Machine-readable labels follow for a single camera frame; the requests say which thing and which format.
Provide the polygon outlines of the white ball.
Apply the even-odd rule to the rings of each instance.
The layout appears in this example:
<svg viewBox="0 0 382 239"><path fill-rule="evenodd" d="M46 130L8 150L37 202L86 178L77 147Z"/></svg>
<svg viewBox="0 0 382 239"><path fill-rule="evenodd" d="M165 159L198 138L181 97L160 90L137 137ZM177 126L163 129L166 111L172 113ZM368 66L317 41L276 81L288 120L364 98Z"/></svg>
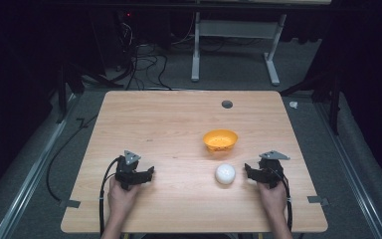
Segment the white ball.
<svg viewBox="0 0 382 239"><path fill-rule="evenodd" d="M231 184L236 177L236 170L233 165L228 163L220 164L215 171L216 180L224 185Z"/></svg>

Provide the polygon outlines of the white metal desk frame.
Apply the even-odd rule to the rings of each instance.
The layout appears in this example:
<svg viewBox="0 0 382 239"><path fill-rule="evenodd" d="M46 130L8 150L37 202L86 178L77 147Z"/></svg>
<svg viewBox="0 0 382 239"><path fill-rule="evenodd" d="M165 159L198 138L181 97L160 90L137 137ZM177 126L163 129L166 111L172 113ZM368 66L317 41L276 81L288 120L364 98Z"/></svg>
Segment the white metal desk frame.
<svg viewBox="0 0 382 239"><path fill-rule="evenodd" d="M244 39L270 39L271 49L264 53L264 61L273 86L281 82L274 63L274 56L282 35L286 14L281 14L276 22L244 22L232 20L201 20L200 13L195 14L194 49L192 57L191 81L200 79L200 38L226 37Z"/></svg>

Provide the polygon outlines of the person's left hand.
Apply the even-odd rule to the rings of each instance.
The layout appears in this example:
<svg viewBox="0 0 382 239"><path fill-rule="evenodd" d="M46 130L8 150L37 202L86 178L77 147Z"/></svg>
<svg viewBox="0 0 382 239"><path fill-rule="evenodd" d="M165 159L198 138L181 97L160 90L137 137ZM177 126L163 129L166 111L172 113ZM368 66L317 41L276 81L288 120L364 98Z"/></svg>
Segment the person's left hand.
<svg viewBox="0 0 382 239"><path fill-rule="evenodd" d="M121 188L120 182L115 178L109 181L108 205L109 220L123 221L131 211L136 195L140 189L139 185L132 185L128 190Z"/></svg>

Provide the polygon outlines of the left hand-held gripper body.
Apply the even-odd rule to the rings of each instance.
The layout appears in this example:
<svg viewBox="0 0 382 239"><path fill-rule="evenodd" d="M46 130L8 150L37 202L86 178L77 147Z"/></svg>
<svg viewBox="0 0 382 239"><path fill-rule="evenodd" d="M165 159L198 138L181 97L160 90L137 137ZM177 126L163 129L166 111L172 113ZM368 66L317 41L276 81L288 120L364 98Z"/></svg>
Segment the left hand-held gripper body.
<svg viewBox="0 0 382 239"><path fill-rule="evenodd" d="M129 150L118 158L115 179L122 189L128 190L131 185L140 183L140 177L136 171L139 160L140 156Z"/></svg>

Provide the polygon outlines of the dark computer tower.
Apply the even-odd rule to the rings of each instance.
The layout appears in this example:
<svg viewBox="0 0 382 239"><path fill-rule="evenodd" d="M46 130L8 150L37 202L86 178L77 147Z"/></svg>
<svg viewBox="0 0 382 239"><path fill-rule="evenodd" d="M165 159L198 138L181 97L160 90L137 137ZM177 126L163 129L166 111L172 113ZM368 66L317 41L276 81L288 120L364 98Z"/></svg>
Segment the dark computer tower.
<svg viewBox="0 0 382 239"><path fill-rule="evenodd" d="M91 11L90 16L104 67L118 72L125 70L135 49L126 13L100 9Z"/></svg>

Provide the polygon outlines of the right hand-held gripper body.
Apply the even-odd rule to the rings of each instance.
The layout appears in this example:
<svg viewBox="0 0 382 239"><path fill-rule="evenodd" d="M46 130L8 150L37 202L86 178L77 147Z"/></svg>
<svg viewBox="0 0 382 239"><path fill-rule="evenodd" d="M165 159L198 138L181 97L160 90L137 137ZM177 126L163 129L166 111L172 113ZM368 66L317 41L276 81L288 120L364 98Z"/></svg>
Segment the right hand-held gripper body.
<svg viewBox="0 0 382 239"><path fill-rule="evenodd" d="M261 183L267 183L270 188L275 188L285 178L281 161L290 160L290 157L281 152L270 150L261 153L260 158Z"/></svg>

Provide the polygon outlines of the orange bowl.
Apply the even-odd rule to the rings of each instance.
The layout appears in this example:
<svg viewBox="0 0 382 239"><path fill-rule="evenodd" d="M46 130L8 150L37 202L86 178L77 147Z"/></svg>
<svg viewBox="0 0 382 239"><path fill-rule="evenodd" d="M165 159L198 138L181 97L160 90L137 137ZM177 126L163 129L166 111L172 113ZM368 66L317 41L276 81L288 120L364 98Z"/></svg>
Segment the orange bowl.
<svg viewBox="0 0 382 239"><path fill-rule="evenodd" d="M203 136L203 142L211 151L225 151L234 147L238 141L238 135L229 129L213 129Z"/></svg>

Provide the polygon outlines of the black metal stand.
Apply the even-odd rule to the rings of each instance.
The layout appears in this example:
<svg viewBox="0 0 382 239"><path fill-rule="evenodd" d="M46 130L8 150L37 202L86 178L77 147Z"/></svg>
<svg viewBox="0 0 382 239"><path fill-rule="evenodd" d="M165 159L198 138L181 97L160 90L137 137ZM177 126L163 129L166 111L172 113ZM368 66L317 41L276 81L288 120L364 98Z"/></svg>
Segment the black metal stand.
<svg viewBox="0 0 382 239"><path fill-rule="evenodd" d="M338 134L337 118L339 113L340 80L341 73L339 71L327 71L280 91L280 95L287 97L298 91L312 90L311 100L314 103L329 101L328 123L333 133Z"/></svg>
<svg viewBox="0 0 382 239"><path fill-rule="evenodd" d="M65 117L68 115L68 99L67 99L67 89L76 95L81 95L85 91L85 86L83 85L82 76L90 77L92 80L98 83L110 87L110 88L122 88L122 85L111 82L110 80L104 78L103 76L94 74L79 65L74 63L65 62L62 63L58 69L58 79L57 79L57 90L58 90L58 109L59 116L57 123L61 123Z"/></svg>

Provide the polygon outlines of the person's right hand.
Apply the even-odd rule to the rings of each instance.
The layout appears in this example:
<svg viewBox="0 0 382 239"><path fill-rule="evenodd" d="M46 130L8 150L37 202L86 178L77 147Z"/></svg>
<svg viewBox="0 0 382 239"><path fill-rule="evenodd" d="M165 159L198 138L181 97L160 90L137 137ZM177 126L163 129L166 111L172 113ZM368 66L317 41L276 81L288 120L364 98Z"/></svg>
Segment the person's right hand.
<svg viewBox="0 0 382 239"><path fill-rule="evenodd" d="M278 184L270 188L265 183L257 183L260 190L262 205L270 219L284 218L287 207L287 195L285 187Z"/></svg>

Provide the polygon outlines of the grey metal floor rail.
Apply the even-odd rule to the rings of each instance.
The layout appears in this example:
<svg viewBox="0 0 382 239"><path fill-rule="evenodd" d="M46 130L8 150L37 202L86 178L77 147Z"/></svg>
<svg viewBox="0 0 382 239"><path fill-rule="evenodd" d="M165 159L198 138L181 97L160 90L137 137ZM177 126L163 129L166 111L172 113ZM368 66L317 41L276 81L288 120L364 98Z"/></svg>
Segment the grey metal floor rail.
<svg viewBox="0 0 382 239"><path fill-rule="evenodd" d="M355 168L351 157L346 151L340 136L337 135L332 127L329 125L328 113L323 104L314 105L317 114L323 122L334 147L337 150L339 163L346 176L347 182L354 194L357 204L370 228L375 239L382 239L382 219L378 214L377 208L374 202L367 192L364 183L360 178L360 171Z"/></svg>
<svg viewBox="0 0 382 239"><path fill-rule="evenodd" d="M52 134L48 138L44 149L41 151L38 159L33 163L18 193L0 223L0 239L10 239L12 236L41 180L42 175L44 174L45 167L49 164L49 155L65 129L66 124L67 121L61 119L61 121L57 122L53 127Z"/></svg>

